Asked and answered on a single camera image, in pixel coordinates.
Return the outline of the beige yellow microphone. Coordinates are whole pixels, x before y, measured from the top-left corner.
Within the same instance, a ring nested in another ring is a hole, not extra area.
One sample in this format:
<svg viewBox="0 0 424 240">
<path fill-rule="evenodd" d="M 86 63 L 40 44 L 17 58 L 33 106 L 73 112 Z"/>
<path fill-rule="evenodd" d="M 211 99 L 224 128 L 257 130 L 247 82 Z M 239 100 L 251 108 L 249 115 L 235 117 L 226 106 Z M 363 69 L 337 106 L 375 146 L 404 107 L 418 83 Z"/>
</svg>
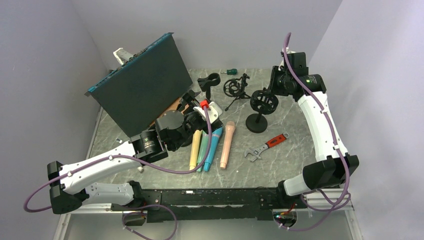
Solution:
<svg viewBox="0 0 424 240">
<path fill-rule="evenodd" d="M 201 138 L 202 138 L 202 131 L 196 130 L 192 137 L 189 170 L 193 170 L 197 166 Z"/>
</svg>

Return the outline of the teal green microphone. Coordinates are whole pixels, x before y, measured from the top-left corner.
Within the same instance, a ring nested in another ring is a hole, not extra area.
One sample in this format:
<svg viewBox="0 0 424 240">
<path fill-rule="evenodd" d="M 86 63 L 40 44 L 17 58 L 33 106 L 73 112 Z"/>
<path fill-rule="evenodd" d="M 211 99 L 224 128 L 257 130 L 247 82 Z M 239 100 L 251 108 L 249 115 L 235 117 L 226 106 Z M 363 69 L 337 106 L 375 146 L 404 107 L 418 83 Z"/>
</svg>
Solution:
<svg viewBox="0 0 424 240">
<path fill-rule="evenodd" d="M 199 166 L 199 168 L 196 170 L 197 172 L 201 172 L 203 169 L 203 164 L 201 164 L 201 162 L 204 159 L 205 153 L 207 151 L 208 142 L 209 142 L 209 135 L 205 131 L 202 131 L 201 142 L 200 142 L 199 151 L 198 151 L 198 158 L 196 161 L 197 166 Z"/>
</svg>

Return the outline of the blue microphone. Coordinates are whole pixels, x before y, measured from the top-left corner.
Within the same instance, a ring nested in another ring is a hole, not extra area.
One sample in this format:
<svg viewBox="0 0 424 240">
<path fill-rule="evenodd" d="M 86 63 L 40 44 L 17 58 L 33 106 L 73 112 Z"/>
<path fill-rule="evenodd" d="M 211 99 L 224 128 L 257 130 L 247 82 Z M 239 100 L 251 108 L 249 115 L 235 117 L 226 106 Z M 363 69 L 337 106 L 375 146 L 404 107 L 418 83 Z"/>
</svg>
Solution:
<svg viewBox="0 0 424 240">
<path fill-rule="evenodd" d="M 203 170 L 205 172 L 208 172 L 210 170 L 210 167 L 213 163 L 214 160 L 214 156 L 215 156 L 215 152 L 219 143 L 219 139 L 222 135 L 223 132 L 223 127 L 220 127 L 218 129 L 216 129 L 215 131 L 213 131 L 212 133 L 212 138 L 211 138 L 211 146 L 209 149 L 209 153 L 207 155 L 207 158 L 203 164 Z"/>
</svg>

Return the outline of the pink microphone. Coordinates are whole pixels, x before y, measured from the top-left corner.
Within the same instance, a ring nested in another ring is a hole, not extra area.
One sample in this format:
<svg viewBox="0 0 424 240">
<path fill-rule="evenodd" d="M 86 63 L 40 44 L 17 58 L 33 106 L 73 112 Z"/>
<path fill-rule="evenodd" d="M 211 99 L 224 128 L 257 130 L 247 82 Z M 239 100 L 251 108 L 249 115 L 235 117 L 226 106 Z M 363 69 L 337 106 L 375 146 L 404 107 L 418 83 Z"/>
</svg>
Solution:
<svg viewBox="0 0 424 240">
<path fill-rule="evenodd" d="M 233 135 L 236 129 L 236 124 L 233 121 L 228 121 L 225 125 L 225 135 L 222 148 L 222 154 L 220 158 L 220 168 L 226 169 L 232 144 Z"/>
</svg>

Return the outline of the black tripod shock mount stand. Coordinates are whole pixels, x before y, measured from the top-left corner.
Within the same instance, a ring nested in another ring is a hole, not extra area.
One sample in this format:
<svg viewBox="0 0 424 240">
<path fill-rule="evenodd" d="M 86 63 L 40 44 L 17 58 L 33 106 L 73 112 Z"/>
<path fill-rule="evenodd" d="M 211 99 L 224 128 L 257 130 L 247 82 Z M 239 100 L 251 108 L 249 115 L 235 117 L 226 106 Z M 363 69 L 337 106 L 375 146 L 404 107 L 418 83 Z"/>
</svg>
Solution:
<svg viewBox="0 0 424 240">
<path fill-rule="evenodd" d="M 228 111 L 234 101 L 251 98 L 251 96 L 247 95 L 245 91 L 245 88 L 248 86 L 247 79 L 250 79 L 250 76 L 244 73 L 240 78 L 232 78 L 224 83 L 224 94 L 228 97 L 234 98 L 234 100 L 224 109 L 225 111 Z"/>
</svg>

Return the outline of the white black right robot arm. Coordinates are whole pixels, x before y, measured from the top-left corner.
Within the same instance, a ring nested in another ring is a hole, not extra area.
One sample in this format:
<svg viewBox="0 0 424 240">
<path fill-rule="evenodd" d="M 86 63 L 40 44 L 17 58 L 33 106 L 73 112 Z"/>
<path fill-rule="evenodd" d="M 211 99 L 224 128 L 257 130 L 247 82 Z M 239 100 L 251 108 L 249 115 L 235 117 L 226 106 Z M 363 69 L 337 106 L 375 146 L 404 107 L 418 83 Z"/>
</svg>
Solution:
<svg viewBox="0 0 424 240">
<path fill-rule="evenodd" d="M 276 96 L 291 96 L 299 105 L 312 136 L 316 160 L 303 167 L 299 175 L 278 183 L 276 203 L 287 208 L 301 194 L 346 184 L 359 166 L 359 159 L 343 144 L 329 110 L 324 81 L 319 74 L 309 74 L 306 54 L 290 52 L 284 56 L 282 65 L 272 68 L 268 90 Z"/>
</svg>

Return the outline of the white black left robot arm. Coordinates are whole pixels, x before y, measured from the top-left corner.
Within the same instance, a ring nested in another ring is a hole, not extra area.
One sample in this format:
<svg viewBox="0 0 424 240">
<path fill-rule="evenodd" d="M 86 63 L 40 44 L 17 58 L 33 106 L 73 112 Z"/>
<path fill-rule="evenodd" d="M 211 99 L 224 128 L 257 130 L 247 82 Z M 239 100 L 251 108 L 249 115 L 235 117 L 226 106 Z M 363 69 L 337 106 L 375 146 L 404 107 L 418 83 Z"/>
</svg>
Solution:
<svg viewBox="0 0 424 240">
<path fill-rule="evenodd" d="M 116 148 L 87 160 L 63 165 L 58 161 L 48 164 L 51 180 L 49 195 L 51 209 L 60 215 L 77 210 L 83 205 L 116 204 L 137 210 L 146 204 L 140 183 L 99 183 L 106 176 L 142 166 L 154 167 L 154 162 L 168 157 L 191 137 L 195 131 L 212 133 L 223 124 L 222 110 L 209 106 L 195 107 L 183 114 L 169 110 L 155 120 L 154 125 L 133 136 Z"/>
</svg>

